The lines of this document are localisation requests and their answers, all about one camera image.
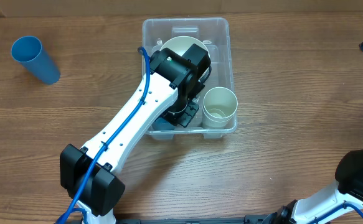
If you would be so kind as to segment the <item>cream tall cup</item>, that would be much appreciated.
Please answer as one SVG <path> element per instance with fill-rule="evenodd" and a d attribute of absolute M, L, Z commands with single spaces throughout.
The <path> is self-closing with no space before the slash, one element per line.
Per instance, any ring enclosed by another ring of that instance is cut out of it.
<path fill-rule="evenodd" d="M 238 108 L 238 99 L 232 90 L 225 87 L 210 89 L 203 99 L 204 117 L 216 123 L 232 118 Z"/>
<path fill-rule="evenodd" d="M 203 109 L 202 126 L 207 129 L 225 128 L 236 113 L 235 108 L 208 106 Z"/>

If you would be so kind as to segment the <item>cream bowl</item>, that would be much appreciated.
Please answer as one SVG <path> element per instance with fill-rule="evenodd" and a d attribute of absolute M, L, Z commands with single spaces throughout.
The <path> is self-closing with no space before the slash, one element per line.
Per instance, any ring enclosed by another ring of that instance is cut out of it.
<path fill-rule="evenodd" d="M 168 48 L 175 52 L 176 54 L 183 56 L 190 46 L 193 44 L 198 45 L 200 48 L 207 51 L 208 56 L 210 56 L 208 48 L 204 45 L 203 42 L 201 42 L 199 39 L 196 39 L 194 37 L 190 36 L 177 36 L 169 39 L 167 42 L 164 43 L 164 45 L 160 48 L 160 51 L 162 51 L 165 48 Z"/>

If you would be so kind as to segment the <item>blue tall cup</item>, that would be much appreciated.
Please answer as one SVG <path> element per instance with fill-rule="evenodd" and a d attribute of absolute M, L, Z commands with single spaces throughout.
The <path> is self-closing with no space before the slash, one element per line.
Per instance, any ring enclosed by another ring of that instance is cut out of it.
<path fill-rule="evenodd" d="M 153 124 L 152 128 L 155 131 L 170 131 L 176 127 L 164 118 L 158 118 Z"/>
<path fill-rule="evenodd" d="M 52 85 L 60 79 L 58 66 L 37 37 L 23 36 L 17 39 L 11 47 L 11 56 L 47 85 Z"/>

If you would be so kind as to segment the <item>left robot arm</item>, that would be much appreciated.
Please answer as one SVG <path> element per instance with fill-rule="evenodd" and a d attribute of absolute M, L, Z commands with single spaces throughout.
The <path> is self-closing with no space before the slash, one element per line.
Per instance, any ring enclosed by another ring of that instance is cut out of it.
<path fill-rule="evenodd" d="M 81 148 L 68 144 L 60 154 L 60 184 L 72 201 L 57 223 L 66 223 L 73 212 L 82 213 L 82 223 L 114 223 L 113 207 L 125 191 L 116 174 L 135 145 L 158 118 L 187 127 L 199 109 L 193 98 L 211 73 L 203 44 L 191 44 L 182 55 L 169 48 L 138 52 L 146 73 L 132 97 L 100 133 Z"/>

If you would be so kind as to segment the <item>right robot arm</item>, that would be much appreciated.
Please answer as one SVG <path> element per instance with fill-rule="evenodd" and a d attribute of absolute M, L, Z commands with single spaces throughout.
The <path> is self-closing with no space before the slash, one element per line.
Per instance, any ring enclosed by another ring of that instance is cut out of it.
<path fill-rule="evenodd" d="M 363 149 L 350 151 L 341 159 L 334 182 L 308 198 L 282 206 L 263 223 L 323 224 L 351 211 L 363 219 Z"/>

